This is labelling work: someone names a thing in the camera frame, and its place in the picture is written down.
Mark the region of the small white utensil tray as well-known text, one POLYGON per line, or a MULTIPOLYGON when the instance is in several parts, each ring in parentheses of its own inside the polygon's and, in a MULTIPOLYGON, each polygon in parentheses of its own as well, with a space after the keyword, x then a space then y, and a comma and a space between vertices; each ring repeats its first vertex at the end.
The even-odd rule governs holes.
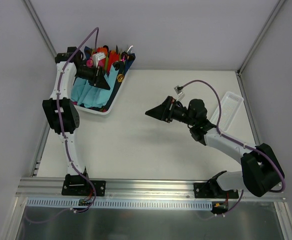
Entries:
POLYGON ((219 121, 219 129, 223 132, 227 132, 233 123, 244 99, 240 95, 227 91, 221 103, 221 118, 219 121))

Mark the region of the teal paper napkin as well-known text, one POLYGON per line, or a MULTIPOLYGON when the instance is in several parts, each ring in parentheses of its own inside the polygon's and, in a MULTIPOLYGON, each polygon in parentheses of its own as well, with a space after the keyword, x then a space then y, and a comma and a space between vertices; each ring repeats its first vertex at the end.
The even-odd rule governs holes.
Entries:
POLYGON ((109 74, 104 75, 104 78, 106 79, 106 82, 108 83, 111 92, 114 89, 118 72, 119 70, 116 70, 116 68, 112 65, 110 68, 109 74))

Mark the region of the black spoon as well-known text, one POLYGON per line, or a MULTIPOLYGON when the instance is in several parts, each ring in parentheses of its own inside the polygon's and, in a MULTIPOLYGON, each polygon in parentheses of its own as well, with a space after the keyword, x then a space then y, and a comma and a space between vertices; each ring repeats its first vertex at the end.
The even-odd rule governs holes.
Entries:
POLYGON ((112 64, 116 71, 124 71, 125 70, 125 63, 123 61, 117 61, 112 64))

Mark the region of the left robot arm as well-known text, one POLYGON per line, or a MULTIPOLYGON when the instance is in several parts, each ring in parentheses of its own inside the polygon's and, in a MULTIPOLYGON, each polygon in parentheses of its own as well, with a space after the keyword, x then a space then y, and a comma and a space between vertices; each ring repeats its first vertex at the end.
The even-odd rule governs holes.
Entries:
POLYGON ((109 91, 103 69, 97 65, 88 67, 84 54, 75 46, 55 57, 56 80, 49 99, 42 107, 49 127, 58 135, 66 157, 67 173, 62 186, 63 196, 103 197, 106 181, 90 180, 86 166, 77 150, 76 133, 80 126, 79 113, 71 101, 71 91, 77 77, 88 80, 94 87, 109 91))

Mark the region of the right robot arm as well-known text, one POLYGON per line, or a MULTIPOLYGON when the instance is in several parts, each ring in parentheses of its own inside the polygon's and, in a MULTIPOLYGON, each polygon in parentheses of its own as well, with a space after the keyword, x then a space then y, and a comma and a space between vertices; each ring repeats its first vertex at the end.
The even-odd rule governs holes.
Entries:
POLYGON ((245 144, 222 133, 208 120, 207 109, 201 99, 192 99, 185 107, 168 96, 163 103, 147 110, 145 115, 166 123, 179 121, 186 124, 196 142, 214 148, 240 164, 240 171, 224 170, 208 180, 208 190, 216 198, 232 190, 244 190, 262 197, 268 192, 275 192, 275 186, 284 182, 285 175, 273 149, 265 143, 245 144))

